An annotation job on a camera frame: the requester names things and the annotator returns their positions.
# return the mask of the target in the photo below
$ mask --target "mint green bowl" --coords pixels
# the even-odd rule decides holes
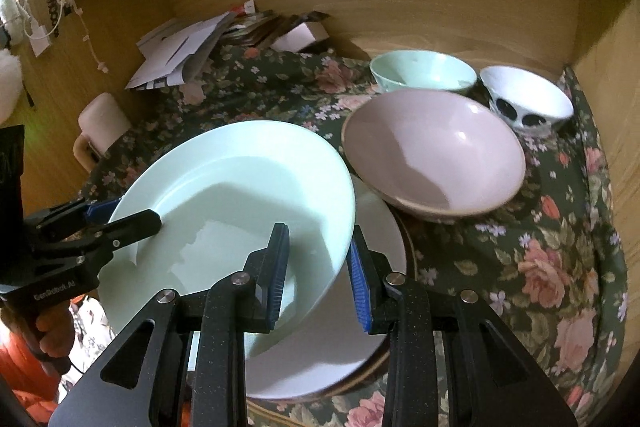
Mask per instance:
[[[478,79],[474,68],[459,58],[426,50],[388,52],[369,67],[384,91],[413,87],[466,94]]]

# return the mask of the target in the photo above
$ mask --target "stack of paper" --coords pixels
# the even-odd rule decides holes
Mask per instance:
[[[227,12],[184,29],[176,20],[156,28],[138,43],[146,61],[126,89],[157,89],[193,80],[234,18]]]

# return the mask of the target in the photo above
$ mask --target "pink bowl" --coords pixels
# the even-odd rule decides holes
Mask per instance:
[[[367,185],[423,219],[489,212],[511,200],[524,180],[524,153],[507,124],[441,90],[377,96],[346,120],[342,146]]]

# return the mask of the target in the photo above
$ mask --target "panda face bowl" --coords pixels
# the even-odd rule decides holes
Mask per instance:
[[[515,132],[546,137],[574,115],[574,106],[561,89],[520,68],[489,66],[480,71],[489,91],[489,107]]]

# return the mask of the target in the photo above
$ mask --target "white tag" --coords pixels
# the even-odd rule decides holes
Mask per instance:
[[[29,37],[29,42],[36,57],[42,55],[42,52],[51,45],[49,37],[45,37],[46,34],[47,29],[44,26],[39,26],[35,19],[31,19],[31,37]]]

